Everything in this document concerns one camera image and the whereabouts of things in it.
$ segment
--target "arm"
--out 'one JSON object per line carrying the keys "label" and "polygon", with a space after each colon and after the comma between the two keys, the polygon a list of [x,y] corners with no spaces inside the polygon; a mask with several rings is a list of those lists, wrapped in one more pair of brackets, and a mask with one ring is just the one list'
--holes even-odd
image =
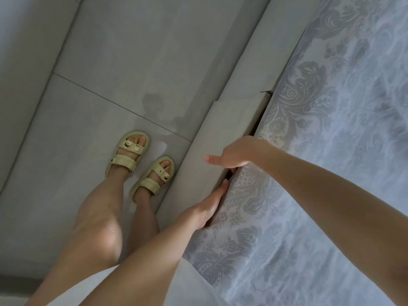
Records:
{"label": "arm", "polygon": [[344,255],[397,304],[408,304],[408,217],[319,166],[243,137],[210,164],[252,162],[298,202]]}
{"label": "arm", "polygon": [[204,201],[130,255],[81,305],[163,305],[191,235],[214,214],[227,189],[224,180]]}

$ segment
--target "person's left hand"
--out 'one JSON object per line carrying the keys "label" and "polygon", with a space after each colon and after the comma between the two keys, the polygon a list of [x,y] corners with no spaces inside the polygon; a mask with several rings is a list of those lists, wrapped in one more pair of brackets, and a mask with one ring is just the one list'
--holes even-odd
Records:
{"label": "person's left hand", "polygon": [[228,180],[224,179],[221,186],[208,195],[202,202],[188,208],[181,216],[194,217],[197,222],[196,230],[201,229],[214,215],[222,196],[229,187]]}

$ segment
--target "hand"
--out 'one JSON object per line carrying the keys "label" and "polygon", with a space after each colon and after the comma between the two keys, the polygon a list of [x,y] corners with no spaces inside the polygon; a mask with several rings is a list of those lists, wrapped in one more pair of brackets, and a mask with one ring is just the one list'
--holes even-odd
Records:
{"label": "hand", "polygon": [[193,218],[197,223],[196,230],[201,229],[214,215],[222,196],[229,187],[228,180],[224,179],[221,186],[208,195],[202,202],[188,208],[180,217]]}
{"label": "hand", "polygon": [[244,136],[225,147],[221,156],[207,155],[204,160],[209,164],[220,165],[227,169],[244,166],[251,161],[251,154],[257,141],[260,139],[249,135]]}

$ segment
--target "person's right hand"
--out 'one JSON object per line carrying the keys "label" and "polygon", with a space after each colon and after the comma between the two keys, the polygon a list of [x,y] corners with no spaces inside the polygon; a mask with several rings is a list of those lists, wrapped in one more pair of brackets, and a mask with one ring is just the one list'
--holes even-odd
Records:
{"label": "person's right hand", "polygon": [[255,142],[260,141],[253,136],[244,136],[228,145],[221,156],[207,155],[204,160],[212,165],[219,165],[226,169],[236,168],[251,162],[251,155]]}

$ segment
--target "paisley pattern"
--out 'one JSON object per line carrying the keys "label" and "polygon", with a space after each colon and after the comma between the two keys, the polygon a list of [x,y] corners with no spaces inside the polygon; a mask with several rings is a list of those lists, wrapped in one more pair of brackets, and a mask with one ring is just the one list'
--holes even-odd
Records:
{"label": "paisley pattern", "polygon": [[[256,136],[408,213],[408,0],[322,0]],[[231,305],[392,305],[252,164],[184,258]]]}

